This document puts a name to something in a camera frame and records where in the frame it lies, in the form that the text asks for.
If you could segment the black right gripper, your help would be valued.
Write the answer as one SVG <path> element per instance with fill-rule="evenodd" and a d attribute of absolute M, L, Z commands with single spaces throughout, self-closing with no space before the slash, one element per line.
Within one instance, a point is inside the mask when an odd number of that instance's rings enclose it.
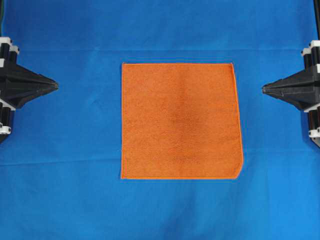
<path fill-rule="evenodd" d="M 320 137 L 320 41 L 312 40 L 301 52 L 304 70 L 265 84 L 262 92 L 303 110 L 309 138 Z"/>

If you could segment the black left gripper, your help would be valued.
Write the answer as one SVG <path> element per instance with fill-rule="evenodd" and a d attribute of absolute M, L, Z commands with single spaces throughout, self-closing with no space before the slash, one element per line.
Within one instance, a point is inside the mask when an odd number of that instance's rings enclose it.
<path fill-rule="evenodd" d="M 18 64 L 20 49 L 9 37 L 0 38 L 0 134 L 10 135 L 16 109 L 27 102 L 59 89 L 59 84 L 44 75 L 32 72 Z M 46 84 L 38 87 L 9 87 L 9 79 Z"/>

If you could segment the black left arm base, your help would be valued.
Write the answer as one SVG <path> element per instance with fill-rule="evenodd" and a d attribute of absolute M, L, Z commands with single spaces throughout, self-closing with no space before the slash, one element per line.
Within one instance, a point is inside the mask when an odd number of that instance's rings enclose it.
<path fill-rule="evenodd" d="M 9 134 L 0 134 L 0 144 L 2 144 L 9 136 Z"/>

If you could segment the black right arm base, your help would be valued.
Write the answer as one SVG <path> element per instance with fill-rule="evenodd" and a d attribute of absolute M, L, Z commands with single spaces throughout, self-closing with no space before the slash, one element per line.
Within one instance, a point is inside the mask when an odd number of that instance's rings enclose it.
<path fill-rule="evenodd" d="M 320 137 L 311 137 L 310 140 L 311 140 L 318 148 L 320 148 Z"/>

